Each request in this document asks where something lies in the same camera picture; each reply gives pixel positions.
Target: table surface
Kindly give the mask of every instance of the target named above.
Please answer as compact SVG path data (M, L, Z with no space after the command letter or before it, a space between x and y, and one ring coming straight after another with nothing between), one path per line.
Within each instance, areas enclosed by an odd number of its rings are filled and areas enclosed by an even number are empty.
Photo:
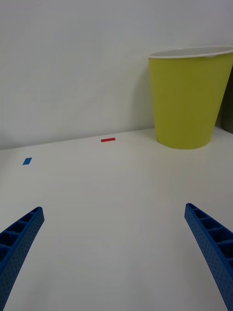
M196 150L150 129L0 151L0 231L45 215L4 311L225 310L184 208L232 231L232 189L233 135L219 128Z

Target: trash can rim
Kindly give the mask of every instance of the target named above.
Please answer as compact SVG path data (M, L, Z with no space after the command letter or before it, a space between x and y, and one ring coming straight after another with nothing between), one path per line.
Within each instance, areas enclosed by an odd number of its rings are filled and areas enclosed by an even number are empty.
M193 57L214 57L233 53L233 45L216 45L166 50L149 54L150 59L174 59Z

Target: blue block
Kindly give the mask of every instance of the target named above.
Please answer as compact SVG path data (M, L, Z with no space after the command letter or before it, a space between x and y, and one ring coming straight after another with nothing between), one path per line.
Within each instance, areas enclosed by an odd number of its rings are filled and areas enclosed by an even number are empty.
M184 217L227 309L233 311L233 233L190 203L186 204Z
M0 311L43 222L43 209L37 207L0 233Z
M24 160L24 162L23 162L23 165L28 165L28 164L30 164L31 159L32 159L32 157L26 158L26 159Z

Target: dark object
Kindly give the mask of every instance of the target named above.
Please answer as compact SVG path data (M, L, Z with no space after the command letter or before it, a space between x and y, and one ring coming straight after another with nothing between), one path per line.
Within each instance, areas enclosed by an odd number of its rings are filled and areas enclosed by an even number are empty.
M23 162L23 165L28 165L30 164L30 161L31 161L32 157L27 157L24 162Z
M0 233L0 311L6 301L44 222L43 209L37 207Z
M233 134L233 68L222 100L221 127Z
M190 203L186 204L184 217L228 311L233 311L233 233Z

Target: white wall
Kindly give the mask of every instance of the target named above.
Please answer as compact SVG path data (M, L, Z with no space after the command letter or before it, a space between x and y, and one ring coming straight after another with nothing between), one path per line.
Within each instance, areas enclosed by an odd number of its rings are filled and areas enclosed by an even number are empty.
M232 0L2 0L0 148L152 127L147 54L233 42Z

